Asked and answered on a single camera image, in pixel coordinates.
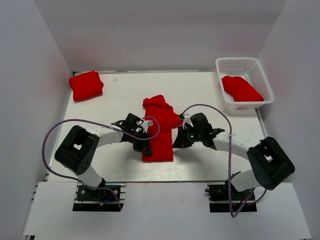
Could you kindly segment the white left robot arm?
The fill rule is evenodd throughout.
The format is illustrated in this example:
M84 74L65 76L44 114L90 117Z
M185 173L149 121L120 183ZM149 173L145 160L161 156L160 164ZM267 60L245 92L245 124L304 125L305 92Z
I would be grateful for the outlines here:
M129 113L124 120L111 125L98 124L98 128L85 129L75 125L57 148L54 159L69 169L77 180L88 187L88 193L99 200L105 196L105 180L92 167L96 149L113 143L128 142L133 150L152 156L149 127L159 124L156 120L145 120Z

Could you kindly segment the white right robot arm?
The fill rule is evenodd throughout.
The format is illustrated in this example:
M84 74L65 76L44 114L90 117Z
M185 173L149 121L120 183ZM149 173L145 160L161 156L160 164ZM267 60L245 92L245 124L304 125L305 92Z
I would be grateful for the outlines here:
M222 128L213 128L203 113L192 116L179 116L182 126L172 145L174 149L185 149L196 142L205 147L223 152L231 152L249 161L251 169L232 174L230 184L225 188L226 195L236 200L245 190L263 187L275 189L280 183L295 172L295 166L279 143L273 137L266 137L256 146L247 147L244 143L230 140L230 134L222 135Z

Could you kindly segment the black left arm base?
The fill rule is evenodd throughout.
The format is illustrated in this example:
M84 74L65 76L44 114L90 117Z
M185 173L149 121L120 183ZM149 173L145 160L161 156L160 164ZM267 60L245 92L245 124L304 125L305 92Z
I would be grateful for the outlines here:
M106 185L112 190L93 190L78 185L75 191L73 212L120 212L125 203L126 186L124 184Z

